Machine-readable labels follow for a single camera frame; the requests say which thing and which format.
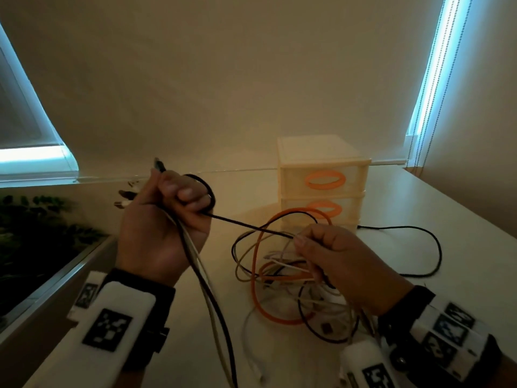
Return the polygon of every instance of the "beige wall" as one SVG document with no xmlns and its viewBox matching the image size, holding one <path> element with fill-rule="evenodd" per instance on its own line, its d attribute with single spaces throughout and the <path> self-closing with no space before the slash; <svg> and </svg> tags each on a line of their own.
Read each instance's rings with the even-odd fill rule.
<svg viewBox="0 0 517 388">
<path fill-rule="evenodd" d="M 474 0 L 422 179 L 517 236 L 517 0 Z"/>
<path fill-rule="evenodd" d="M 276 165 L 275 138 L 402 145 L 442 0 L 0 0 L 82 176 Z"/>
</svg>

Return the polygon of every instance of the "wristband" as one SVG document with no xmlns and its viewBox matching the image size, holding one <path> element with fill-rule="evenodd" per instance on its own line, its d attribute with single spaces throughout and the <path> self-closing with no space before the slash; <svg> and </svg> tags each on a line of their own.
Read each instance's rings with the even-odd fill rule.
<svg viewBox="0 0 517 388">
<path fill-rule="evenodd" d="M 415 286 L 378 320 L 395 344 L 390 359 L 419 388 L 484 385 L 501 361 L 487 326 L 456 304 Z"/>
<path fill-rule="evenodd" d="M 129 353 L 123 371 L 143 370 L 151 361 L 154 352 L 160 352 L 169 328 L 164 327 L 176 290 L 173 287 L 162 285 L 152 280 L 130 274 L 118 268 L 113 268 L 104 279 L 102 287 L 108 282 L 120 282 L 124 286 L 132 287 L 156 297 L 147 320 Z"/>
</svg>

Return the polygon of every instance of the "person's right hand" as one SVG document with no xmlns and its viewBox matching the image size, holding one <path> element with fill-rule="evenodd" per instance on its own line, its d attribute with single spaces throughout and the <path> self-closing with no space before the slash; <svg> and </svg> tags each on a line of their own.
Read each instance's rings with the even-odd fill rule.
<svg viewBox="0 0 517 388">
<path fill-rule="evenodd" d="M 344 228 L 312 224 L 294 238 L 294 245 L 316 281 L 321 282 L 323 270 L 352 306 L 375 316 L 389 311 L 413 288 Z"/>
</svg>

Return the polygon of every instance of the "white table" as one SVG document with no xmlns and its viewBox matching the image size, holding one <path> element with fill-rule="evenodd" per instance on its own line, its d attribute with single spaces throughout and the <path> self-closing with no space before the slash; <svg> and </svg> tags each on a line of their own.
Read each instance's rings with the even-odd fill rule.
<svg viewBox="0 0 517 388">
<path fill-rule="evenodd" d="M 217 197 L 216 213 L 256 225 L 279 210 L 273 170 L 201 175 Z M 372 166 L 361 223 L 419 226 L 443 248 L 443 265 L 433 278 L 414 280 L 458 302 L 492 327 L 503 352 L 517 359 L 517 240 L 398 166 Z M 251 308 L 249 286 L 234 278 L 229 249 L 245 229 L 215 220 L 202 258 L 232 335 L 239 385 L 258 387 L 240 344 L 242 322 Z M 424 232 L 359 230 L 358 235 L 398 272 L 424 273 L 436 264 L 437 248 Z M 178 282 L 168 320 L 169 338 L 149 365 L 144 387 L 226 387 L 211 337 L 208 313 L 194 274 Z M 249 342 L 263 365 L 268 387 L 331 387 L 341 346 L 315 338 L 304 326 L 285 327 L 255 314 Z M 66 337 L 61 345 L 66 344 Z M 55 360 L 49 357 L 38 372 Z M 27 386 L 32 386 L 34 377 Z"/>
</svg>

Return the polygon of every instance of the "oval handle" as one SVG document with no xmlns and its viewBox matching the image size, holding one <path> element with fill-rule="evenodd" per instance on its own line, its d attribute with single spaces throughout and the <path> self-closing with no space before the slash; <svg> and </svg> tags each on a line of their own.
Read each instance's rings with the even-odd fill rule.
<svg viewBox="0 0 517 388">
<path fill-rule="evenodd" d="M 329 218 L 333 218 L 343 212 L 343 207 L 330 200 L 312 201 L 307 204 L 307 208 L 333 208 L 331 211 L 323 211 Z M 318 219 L 325 219 L 322 215 L 314 212 L 312 213 Z"/>
<path fill-rule="evenodd" d="M 337 180 L 326 183 L 313 183 L 311 182 L 313 179 L 321 178 L 321 177 L 338 177 Z M 311 189 L 317 190 L 330 190 L 339 188 L 346 182 L 346 177 L 344 174 L 336 171 L 336 170 L 318 170 L 314 173 L 309 174 L 305 177 L 305 185 L 307 185 Z"/>
</svg>

